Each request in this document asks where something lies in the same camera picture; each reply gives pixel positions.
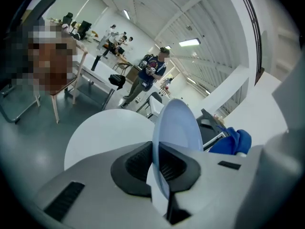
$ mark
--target black slot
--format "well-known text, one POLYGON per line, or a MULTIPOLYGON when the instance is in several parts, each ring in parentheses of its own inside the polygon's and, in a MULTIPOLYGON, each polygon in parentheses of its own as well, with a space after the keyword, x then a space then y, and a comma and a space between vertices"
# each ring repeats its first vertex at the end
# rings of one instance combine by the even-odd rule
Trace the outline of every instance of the black slot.
POLYGON ((242 165, 230 163, 230 162, 227 162, 227 161, 220 161, 218 164, 220 166, 224 166, 224 167, 231 168, 231 169, 234 169, 234 170, 239 170, 240 166, 242 166, 242 165))
POLYGON ((85 187, 79 182, 71 182, 44 210, 46 214, 57 221, 61 221, 85 187))

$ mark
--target blue object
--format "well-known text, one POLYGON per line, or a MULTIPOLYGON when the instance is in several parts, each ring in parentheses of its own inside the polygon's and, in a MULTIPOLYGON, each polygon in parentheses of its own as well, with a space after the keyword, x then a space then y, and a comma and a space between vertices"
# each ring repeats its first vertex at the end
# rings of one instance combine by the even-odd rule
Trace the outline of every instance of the blue object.
POLYGON ((224 155, 236 155, 241 152, 248 154, 251 148, 251 136, 245 130, 235 131, 233 127, 227 129, 221 128, 226 131, 229 136, 219 140, 211 149, 210 153, 218 153, 224 155))

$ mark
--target black vent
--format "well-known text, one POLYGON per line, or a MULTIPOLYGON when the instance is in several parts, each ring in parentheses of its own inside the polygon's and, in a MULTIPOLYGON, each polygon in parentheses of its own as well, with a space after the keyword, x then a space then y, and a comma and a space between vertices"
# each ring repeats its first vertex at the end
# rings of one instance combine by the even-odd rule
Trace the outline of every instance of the black vent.
POLYGON ((85 187, 79 182, 71 182, 44 210, 46 214, 57 221, 61 221, 85 187))
POLYGON ((159 148, 159 162, 160 171, 167 182, 182 175, 187 166, 183 160, 161 147, 159 148))
POLYGON ((127 172, 133 177, 146 182, 149 167, 153 162, 152 151, 153 147, 149 145, 131 156, 125 164, 127 172))

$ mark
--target blue t-shirt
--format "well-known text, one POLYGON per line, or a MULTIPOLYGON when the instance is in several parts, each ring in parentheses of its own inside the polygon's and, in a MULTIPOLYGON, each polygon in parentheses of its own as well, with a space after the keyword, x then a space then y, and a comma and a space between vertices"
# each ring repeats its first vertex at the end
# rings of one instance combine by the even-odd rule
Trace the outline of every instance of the blue t-shirt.
MULTIPOLYGON (((160 69, 164 65, 164 62, 158 61, 158 56, 152 57, 150 60, 147 61, 147 64, 149 64, 152 68, 156 69, 155 74, 161 76, 164 75, 166 67, 163 67, 159 72, 157 72, 158 69, 160 69)), ((154 80, 151 75, 146 74, 145 68, 139 72, 138 76, 147 83, 152 83, 154 80)))

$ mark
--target gray pants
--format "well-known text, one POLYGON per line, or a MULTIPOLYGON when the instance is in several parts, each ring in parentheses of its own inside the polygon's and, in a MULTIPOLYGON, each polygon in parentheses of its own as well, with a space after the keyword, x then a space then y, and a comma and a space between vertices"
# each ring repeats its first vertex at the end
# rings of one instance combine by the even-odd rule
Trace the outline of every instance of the gray pants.
POLYGON ((127 104, 132 102, 136 98, 136 96, 139 95, 145 89, 145 86, 142 85, 143 82, 144 80, 142 80, 137 76, 137 78, 134 80, 132 84, 132 88, 128 95, 128 99, 126 100, 127 104))

